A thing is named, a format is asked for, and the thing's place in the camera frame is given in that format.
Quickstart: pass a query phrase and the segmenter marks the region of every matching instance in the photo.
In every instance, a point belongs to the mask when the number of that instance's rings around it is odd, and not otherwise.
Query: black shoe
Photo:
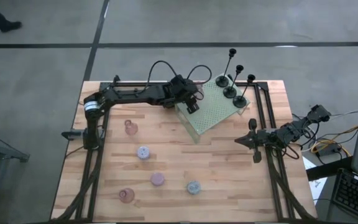
[[[8,22],[3,28],[0,28],[1,32],[6,33],[11,30],[20,29],[22,27],[21,22]]]

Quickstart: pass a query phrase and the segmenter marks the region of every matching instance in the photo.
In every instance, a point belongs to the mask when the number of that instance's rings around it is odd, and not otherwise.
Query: green pegboard
[[[228,99],[223,95],[224,88],[217,86],[215,79],[217,79],[217,77],[203,85],[204,98],[197,101],[197,104],[200,108],[198,111],[194,112],[193,114],[189,114],[187,112],[186,104],[178,103],[176,105],[177,113],[181,113],[182,115],[180,116],[180,114],[178,114],[178,117],[182,121],[183,125],[185,125],[190,135],[192,135],[192,137],[194,134],[203,134],[205,131],[209,130],[219,122],[228,118],[230,115],[240,110],[243,111],[250,103],[250,101],[246,98],[247,105],[245,107],[238,108],[234,106],[232,99]],[[232,81],[229,79],[228,86],[231,85]],[[237,96],[241,96],[242,91],[236,85],[233,87],[237,90]]]

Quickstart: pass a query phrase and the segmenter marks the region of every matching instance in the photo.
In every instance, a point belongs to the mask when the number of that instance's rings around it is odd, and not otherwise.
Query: black knob
[[[254,163],[258,163],[262,160],[262,155],[259,151],[256,151],[252,158],[254,159]]]
[[[250,131],[256,130],[258,127],[258,124],[256,123],[256,119],[251,118],[248,122],[248,128]]]
[[[252,83],[254,80],[255,80],[255,75],[249,74],[248,79],[247,79],[247,83]]]
[[[243,71],[243,69],[244,69],[244,67],[243,67],[242,65],[237,65],[237,66],[236,66],[236,73],[237,73],[237,74],[240,74],[241,71]]]
[[[229,50],[229,57],[234,57],[234,55],[237,53],[237,51],[235,49],[230,49]]]

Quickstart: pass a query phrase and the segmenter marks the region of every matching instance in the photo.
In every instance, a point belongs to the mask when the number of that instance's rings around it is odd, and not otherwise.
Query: black power strip
[[[341,152],[342,147],[338,144],[329,144],[327,147],[325,147],[323,150],[316,152],[316,156],[328,156],[331,154],[339,153]]]

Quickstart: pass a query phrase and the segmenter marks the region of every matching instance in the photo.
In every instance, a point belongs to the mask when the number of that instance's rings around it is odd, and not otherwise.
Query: floor line
[[[96,31],[93,43],[79,44],[0,44],[0,49],[87,49],[91,48],[89,66],[93,64],[97,49],[157,49],[157,48],[207,48],[207,47],[358,47],[354,42],[156,42],[156,43],[99,43],[101,28]]]
[[[100,12],[100,18],[99,18],[99,22],[98,22],[98,28],[96,29],[96,33],[94,35],[92,48],[91,48],[91,52],[89,53],[88,63],[86,64],[83,81],[89,81],[91,78],[94,58],[96,56],[96,51],[98,50],[98,44],[99,44],[100,37],[102,34],[103,24],[104,24],[104,20],[106,19],[106,14],[107,14],[107,10],[109,7],[109,3],[110,3],[110,0],[104,0],[104,2],[103,2],[103,6],[102,6],[102,10]]]

